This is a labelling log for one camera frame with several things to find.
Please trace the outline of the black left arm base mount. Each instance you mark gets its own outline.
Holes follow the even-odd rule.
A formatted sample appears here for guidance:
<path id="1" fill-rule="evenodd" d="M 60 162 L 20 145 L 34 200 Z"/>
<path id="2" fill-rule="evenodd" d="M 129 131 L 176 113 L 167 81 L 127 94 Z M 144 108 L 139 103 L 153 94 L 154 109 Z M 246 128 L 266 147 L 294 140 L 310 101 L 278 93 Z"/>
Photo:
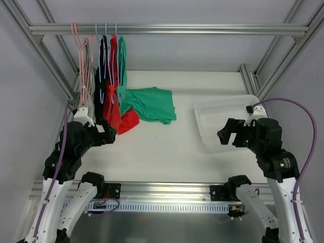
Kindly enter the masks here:
<path id="1" fill-rule="evenodd" d="M 105 183 L 103 198 L 120 199 L 121 187 L 120 183 Z"/>

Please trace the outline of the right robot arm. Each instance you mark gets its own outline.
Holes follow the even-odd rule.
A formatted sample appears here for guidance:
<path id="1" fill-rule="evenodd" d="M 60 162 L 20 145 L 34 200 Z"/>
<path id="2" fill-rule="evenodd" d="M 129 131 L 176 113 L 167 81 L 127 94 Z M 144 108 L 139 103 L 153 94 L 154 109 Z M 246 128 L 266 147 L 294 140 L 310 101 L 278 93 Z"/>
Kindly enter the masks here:
<path id="1" fill-rule="evenodd" d="M 313 242 L 303 213 L 297 189 L 301 178 L 296 158 L 282 149 L 282 128 L 270 118 L 253 120 L 228 119 L 217 135 L 227 145 L 235 134 L 233 146 L 252 151 L 271 189 L 277 215 L 274 216 L 257 195 L 246 175 L 233 176 L 222 186 L 230 200 L 239 200 L 258 223 L 264 234 L 262 242 Z"/>

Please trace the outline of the blue wire hanger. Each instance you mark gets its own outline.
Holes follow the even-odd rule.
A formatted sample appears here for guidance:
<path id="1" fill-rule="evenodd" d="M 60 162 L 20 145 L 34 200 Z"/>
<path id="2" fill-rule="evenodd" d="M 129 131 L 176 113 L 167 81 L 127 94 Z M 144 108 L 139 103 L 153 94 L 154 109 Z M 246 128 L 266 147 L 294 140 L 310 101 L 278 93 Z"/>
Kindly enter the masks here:
<path id="1" fill-rule="evenodd" d="M 127 78 L 127 45 L 123 35 L 117 40 L 117 97 L 119 104 L 126 98 Z"/>

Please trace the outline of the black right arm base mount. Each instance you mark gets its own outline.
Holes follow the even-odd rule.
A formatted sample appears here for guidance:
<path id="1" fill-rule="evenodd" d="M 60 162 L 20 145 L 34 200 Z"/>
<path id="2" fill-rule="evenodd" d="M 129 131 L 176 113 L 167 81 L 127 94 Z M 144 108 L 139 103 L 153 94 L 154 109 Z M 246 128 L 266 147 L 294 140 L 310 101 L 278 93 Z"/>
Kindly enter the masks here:
<path id="1" fill-rule="evenodd" d="M 211 201 L 231 201 L 229 192 L 224 185 L 211 185 L 209 189 Z"/>

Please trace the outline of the green tank top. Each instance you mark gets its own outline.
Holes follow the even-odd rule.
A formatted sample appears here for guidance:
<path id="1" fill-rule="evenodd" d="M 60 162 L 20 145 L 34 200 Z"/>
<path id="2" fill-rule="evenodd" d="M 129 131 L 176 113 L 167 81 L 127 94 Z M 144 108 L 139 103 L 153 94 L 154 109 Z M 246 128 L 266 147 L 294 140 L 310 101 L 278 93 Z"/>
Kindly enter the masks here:
<path id="1" fill-rule="evenodd" d="M 122 109 L 127 108 L 132 108 L 138 114 L 139 119 L 146 122 L 169 125 L 177 119 L 172 91 L 157 87 L 126 88 L 126 103 Z"/>

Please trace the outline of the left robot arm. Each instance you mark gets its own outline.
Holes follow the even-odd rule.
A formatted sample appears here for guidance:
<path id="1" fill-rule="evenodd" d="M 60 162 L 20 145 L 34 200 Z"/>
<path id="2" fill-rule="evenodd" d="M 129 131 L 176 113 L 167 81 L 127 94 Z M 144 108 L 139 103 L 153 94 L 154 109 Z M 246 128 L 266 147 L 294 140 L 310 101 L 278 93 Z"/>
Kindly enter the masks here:
<path id="1" fill-rule="evenodd" d="M 87 172 L 82 176 L 77 193 L 64 207 L 82 157 L 92 147 L 112 144 L 116 129 L 102 118 L 103 131 L 89 122 L 65 121 L 60 139 L 45 161 L 43 188 L 30 230 L 21 242 L 69 242 L 72 231 L 91 200 L 102 199 L 104 176 Z"/>

